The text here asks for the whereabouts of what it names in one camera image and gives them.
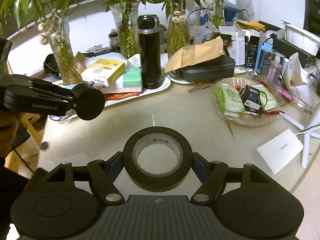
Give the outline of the person's left hand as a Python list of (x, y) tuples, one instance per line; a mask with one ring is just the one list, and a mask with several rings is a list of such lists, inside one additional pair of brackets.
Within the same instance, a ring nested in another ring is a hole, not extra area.
[(18, 125), (24, 113), (14, 114), (1, 109), (1, 158), (6, 158), (16, 137)]

